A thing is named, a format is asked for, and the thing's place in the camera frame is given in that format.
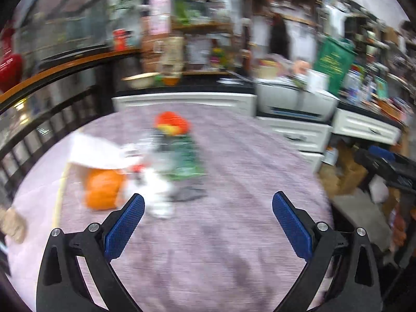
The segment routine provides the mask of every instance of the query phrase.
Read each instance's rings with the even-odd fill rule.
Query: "white drawer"
[[[113,103],[116,111],[127,107],[160,103],[197,103],[224,107],[242,115],[254,116],[256,97],[256,95],[240,93],[157,93],[114,97]]]
[[[303,151],[299,152],[304,159],[309,163],[311,171],[313,173],[317,172],[321,166],[322,159],[324,157],[321,153],[305,153]]]
[[[332,126],[332,132],[338,135],[358,137],[389,145],[396,144],[400,136],[399,128],[343,109],[337,109]]]
[[[270,117],[257,117],[277,133],[282,134],[297,150],[321,153],[331,135],[331,126]]]

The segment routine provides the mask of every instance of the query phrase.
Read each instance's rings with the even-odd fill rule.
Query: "pink tablecloth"
[[[331,223],[323,189],[284,138],[253,118],[214,106],[132,107],[91,122],[84,133],[135,142],[166,110],[192,123],[208,196],[175,203],[169,220],[145,213],[113,268],[143,311],[273,311],[304,266],[274,217],[273,194],[282,190],[313,219]],[[109,213],[87,210],[83,193],[70,173],[61,216],[65,232],[82,231]],[[86,281],[99,302],[91,278]]]

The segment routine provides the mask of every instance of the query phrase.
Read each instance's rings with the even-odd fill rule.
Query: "orange pumpkin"
[[[114,209],[124,179],[117,170],[91,169],[85,182],[85,205],[94,210]]]

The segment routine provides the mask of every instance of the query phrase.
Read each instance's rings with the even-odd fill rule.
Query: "display case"
[[[68,55],[71,60],[79,51],[102,50],[96,46],[105,44],[107,24],[107,0],[33,0],[16,25],[24,77],[41,71],[46,61]]]

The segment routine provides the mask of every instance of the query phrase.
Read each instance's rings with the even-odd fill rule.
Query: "printer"
[[[299,121],[327,122],[339,99],[326,90],[311,93],[288,78],[255,79],[257,107],[263,114],[281,115]]]

